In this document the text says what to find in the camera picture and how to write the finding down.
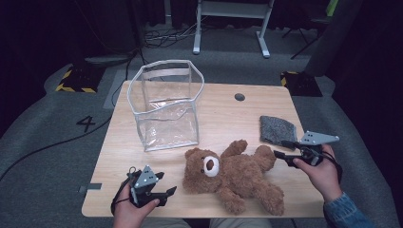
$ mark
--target teddy bear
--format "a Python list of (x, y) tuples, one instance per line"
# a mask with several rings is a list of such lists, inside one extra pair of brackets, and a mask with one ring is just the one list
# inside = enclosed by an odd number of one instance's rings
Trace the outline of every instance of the teddy bear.
[(198, 147), (186, 151), (183, 189), (190, 194), (217, 193), (235, 215), (246, 210), (244, 199), (256, 198), (267, 212), (281, 216), (284, 193), (263, 176), (277, 158), (267, 145), (260, 145), (253, 155), (242, 154), (247, 145), (245, 140), (233, 141), (220, 156)]

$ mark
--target blue jacket sleeve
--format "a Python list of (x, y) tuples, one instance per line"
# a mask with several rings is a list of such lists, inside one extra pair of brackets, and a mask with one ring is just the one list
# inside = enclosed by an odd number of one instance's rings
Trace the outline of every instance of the blue jacket sleeve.
[(374, 227), (345, 193), (340, 198), (325, 203), (323, 210), (327, 219), (337, 228)]

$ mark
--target hand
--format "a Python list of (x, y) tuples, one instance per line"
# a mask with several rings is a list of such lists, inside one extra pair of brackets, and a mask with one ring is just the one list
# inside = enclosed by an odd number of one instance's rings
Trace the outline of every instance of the hand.
[[(333, 157), (335, 156), (335, 152), (328, 144), (323, 144), (322, 150), (328, 152)], [(343, 192), (338, 183), (337, 170), (331, 161), (323, 159), (323, 162), (317, 166), (311, 166), (300, 159), (293, 159), (293, 162), (308, 175), (312, 185), (320, 192), (325, 202), (330, 202), (341, 197)]]
[(154, 199), (142, 208), (137, 208), (129, 200), (125, 200), (129, 197), (129, 194), (130, 186), (128, 183), (116, 200), (124, 201), (117, 203), (115, 206), (115, 219), (113, 221), (114, 228), (140, 227), (144, 218), (160, 203), (159, 199)]

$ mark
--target gray fabric square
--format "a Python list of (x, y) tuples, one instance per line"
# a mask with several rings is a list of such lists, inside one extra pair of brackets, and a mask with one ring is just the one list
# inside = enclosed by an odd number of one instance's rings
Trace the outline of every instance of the gray fabric square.
[(260, 140), (274, 145), (297, 141), (296, 127), (277, 117), (260, 116)]

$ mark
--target wooden table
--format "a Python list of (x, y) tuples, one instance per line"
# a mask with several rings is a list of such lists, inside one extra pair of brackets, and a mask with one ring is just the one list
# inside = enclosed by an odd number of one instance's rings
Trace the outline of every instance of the wooden table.
[[(165, 218), (231, 218), (216, 194), (186, 194), (182, 188), (184, 153), (195, 146), (144, 152), (136, 130), (134, 115), (126, 98), (128, 82), (123, 84), (91, 183), (101, 183), (100, 190), (88, 189), (83, 205), (87, 217), (111, 217), (110, 203), (131, 166), (144, 169), (149, 164), (154, 172), (165, 175), (152, 192), (165, 192), (178, 186), (165, 207), (156, 208), (150, 217)], [(245, 96), (243, 102), (234, 98)], [(197, 102), (201, 149), (220, 154), (234, 140), (247, 140), (245, 153), (253, 154), (265, 142), (259, 141), (261, 115), (282, 118), (297, 127), (297, 137), (303, 129), (288, 90), (282, 86), (205, 84)], [(279, 146), (272, 149), (286, 151)], [(265, 177), (284, 191), (283, 218), (322, 218), (323, 199), (301, 170), (277, 160)], [(270, 218), (255, 199), (248, 199), (240, 218)]]

